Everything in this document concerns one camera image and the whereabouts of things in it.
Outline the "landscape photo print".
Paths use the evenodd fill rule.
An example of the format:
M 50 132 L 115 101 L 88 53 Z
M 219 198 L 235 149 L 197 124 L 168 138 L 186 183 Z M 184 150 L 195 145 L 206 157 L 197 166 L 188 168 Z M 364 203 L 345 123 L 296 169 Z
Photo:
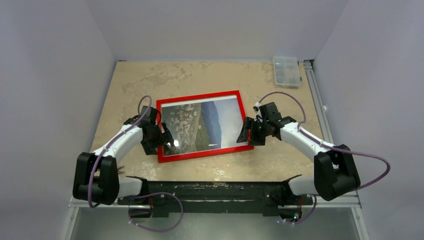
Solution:
M 164 157 L 204 156 L 212 151 L 243 146 L 237 142 L 244 117 L 235 94 L 162 103 L 162 121 L 173 141 L 162 148 Z

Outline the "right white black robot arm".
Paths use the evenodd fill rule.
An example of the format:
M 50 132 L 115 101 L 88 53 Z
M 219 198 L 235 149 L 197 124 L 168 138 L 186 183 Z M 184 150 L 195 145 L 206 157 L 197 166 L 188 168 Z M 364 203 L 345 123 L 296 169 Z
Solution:
M 292 204 L 302 195 L 331 201 L 361 185 L 353 155 L 346 145 L 325 146 L 325 142 L 310 135 L 290 116 L 262 121 L 246 117 L 236 141 L 263 146 L 268 136 L 295 147 L 313 163 L 311 176 L 298 175 L 283 181 L 280 196 L 284 202 Z

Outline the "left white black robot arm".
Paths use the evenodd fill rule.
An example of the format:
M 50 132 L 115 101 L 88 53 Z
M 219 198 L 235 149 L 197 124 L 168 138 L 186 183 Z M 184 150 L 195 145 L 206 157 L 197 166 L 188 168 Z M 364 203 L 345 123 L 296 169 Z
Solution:
M 119 132 L 93 152 L 82 152 L 76 160 L 72 196 L 87 201 L 94 208 L 111 205 L 117 199 L 130 197 L 138 205 L 146 203 L 149 191 L 145 179 L 136 176 L 119 178 L 118 166 L 137 145 L 147 156 L 174 140 L 159 110 L 142 107 L 142 114 L 127 119 Z

